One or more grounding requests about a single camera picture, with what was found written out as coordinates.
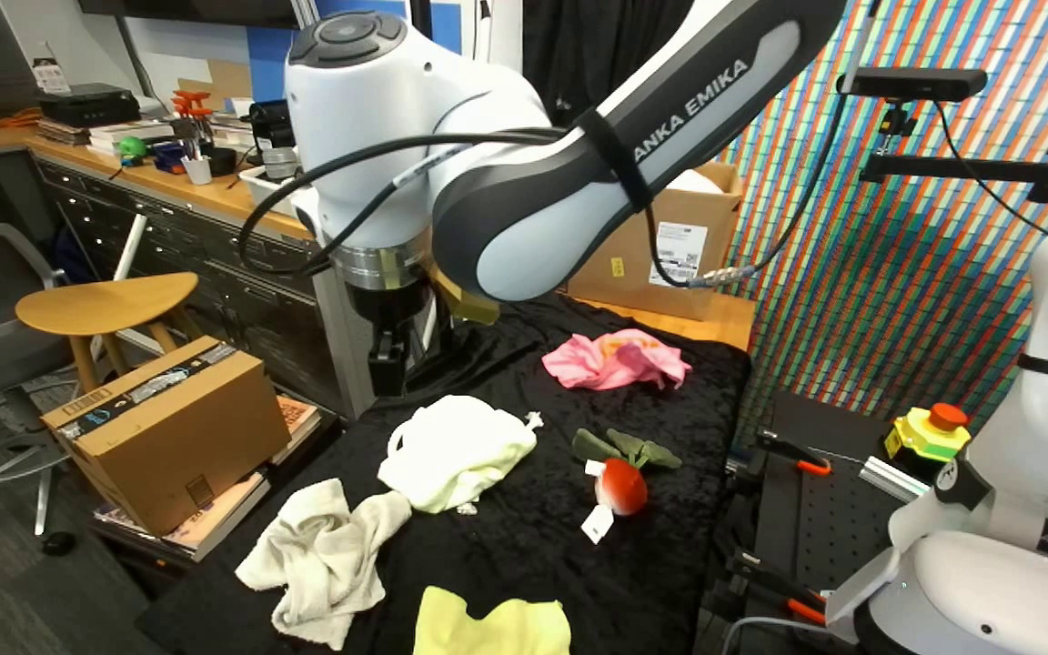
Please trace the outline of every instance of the cardboard box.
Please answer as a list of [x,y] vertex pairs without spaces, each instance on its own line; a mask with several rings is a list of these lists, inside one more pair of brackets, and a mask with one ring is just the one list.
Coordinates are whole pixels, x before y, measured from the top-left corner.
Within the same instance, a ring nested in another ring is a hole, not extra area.
[[82,478],[155,533],[287,445],[267,365],[215,338],[172,349],[43,421]]
[[[742,193],[745,178],[717,159],[660,193],[660,250],[669,275],[689,280],[726,261]],[[626,218],[563,291],[660,331],[749,349],[753,301],[669,288],[651,267],[644,214]]]
[[[680,173],[654,198],[662,267],[678,280],[690,280],[725,267],[734,240],[745,181],[731,164],[707,164]],[[631,214],[567,280],[567,296],[583,301],[634,305],[697,321],[707,291],[669,288],[648,250],[644,214]]]

